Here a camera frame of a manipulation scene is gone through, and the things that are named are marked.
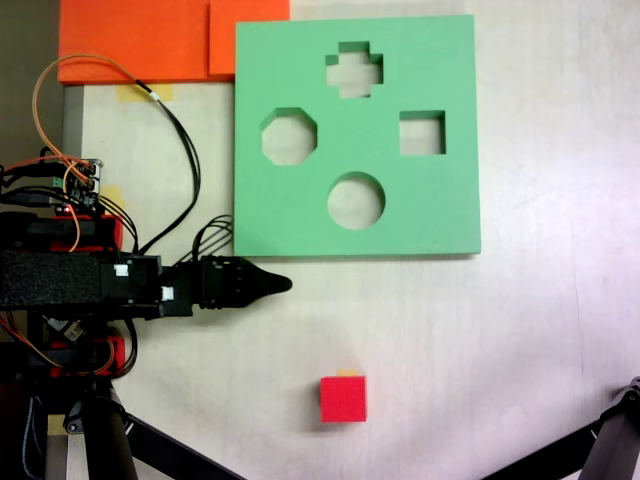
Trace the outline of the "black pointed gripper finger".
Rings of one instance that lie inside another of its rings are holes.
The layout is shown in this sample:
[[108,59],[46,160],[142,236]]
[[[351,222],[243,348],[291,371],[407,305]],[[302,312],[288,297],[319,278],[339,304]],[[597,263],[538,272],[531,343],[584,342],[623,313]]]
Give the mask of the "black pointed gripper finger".
[[249,270],[248,283],[251,302],[288,292],[293,287],[293,282],[288,277],[265,271],[255,265]]

